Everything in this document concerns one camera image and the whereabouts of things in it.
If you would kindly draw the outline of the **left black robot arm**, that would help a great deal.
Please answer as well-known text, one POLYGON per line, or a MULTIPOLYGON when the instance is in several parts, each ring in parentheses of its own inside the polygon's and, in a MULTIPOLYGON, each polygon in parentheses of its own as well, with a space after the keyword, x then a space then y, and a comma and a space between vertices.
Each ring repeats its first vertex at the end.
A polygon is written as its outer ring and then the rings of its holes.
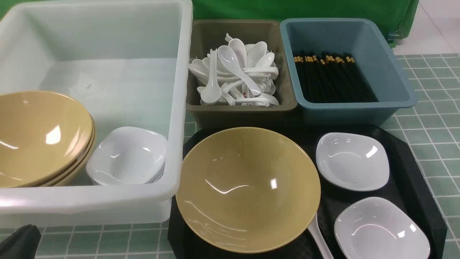
POLYGON ((41 240, 36 225, 25 225, 0 243, 1 259, 34 259, 41 240))

